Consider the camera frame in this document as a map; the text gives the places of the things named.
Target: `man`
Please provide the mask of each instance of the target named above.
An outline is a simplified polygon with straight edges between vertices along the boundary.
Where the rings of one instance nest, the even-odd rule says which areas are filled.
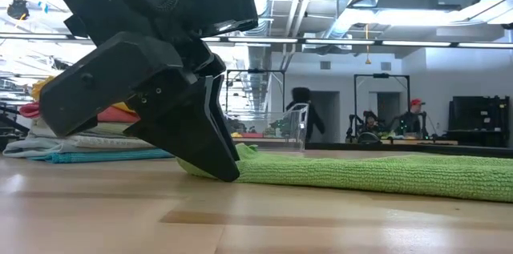
[[[292,89],[292,99],[293,101],[290,102],[290,104],[287,106],[287,111],[290,110],[294,105],[297,103],[307,103],[309,104],[308,109],[308,119],[306,121],[306,142],[310,141],[310,138],[312,137],[313,133],[313,125],[319,129],[319,132],[321,134],[324,134],[325,127],[324,123],[321,120],[321,117],[319,117],[319,114],[315,111],[315,107],[310,101],[310,89],[305,87],[296,87]]]
[[[410,103],[410,111],[401,116],[406,129],[405,133],[420,133],[422,131],[418,116],[422,113],[422,105],[425,103],[421,99],[413,99]]]

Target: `red cloth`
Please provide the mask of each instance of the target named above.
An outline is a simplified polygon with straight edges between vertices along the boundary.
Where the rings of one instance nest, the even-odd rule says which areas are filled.
[[[19,109],[19,113],[29,119],[39,117],[39,102],[29,103]],[[109,107],[98,114],[99,122],[117,122],[117,123],[135,123],[139,121],[139,116],[115,107]]]
[[[117,122],[117,123],[135,123],[139,121],[139,116],[128,113],[116,107],[108,107],[105,111],[98,114],[99,122]]]
[[[29,119],[39,117],[39,102],[33,102],[19,108],[19,113]]]

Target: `door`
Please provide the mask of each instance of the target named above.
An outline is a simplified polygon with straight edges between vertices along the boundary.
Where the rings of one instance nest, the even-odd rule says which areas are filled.
[[[395,117],[401,113],[401,93],[397,92],[378,92],[378,113],[379,119],[385,120],[386,124],[390,123]]]
[[[313,126],[311,143],[340,143],[340,92],[312,91],[310,101],[325,124],[325,133],[322,135],[316,126]]]

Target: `blue towel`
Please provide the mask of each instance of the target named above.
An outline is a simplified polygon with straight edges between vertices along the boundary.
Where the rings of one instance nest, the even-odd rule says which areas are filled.
[[[88,153],[53,153],[41,157],[30,157],[31,160],[47,161],[48,163],[88,163],[109,162],[135,159],[172,158],[173,155],[160,149],[138,151],[111,151]]]

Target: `green microfiber towel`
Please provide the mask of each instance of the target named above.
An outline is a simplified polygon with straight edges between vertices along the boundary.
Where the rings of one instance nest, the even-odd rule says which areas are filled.
[[[236,146],[239,183],[268,183],[513,202],[513,159],[404,155],[307,159]],[[189,174],[212,178],[178,159]]]

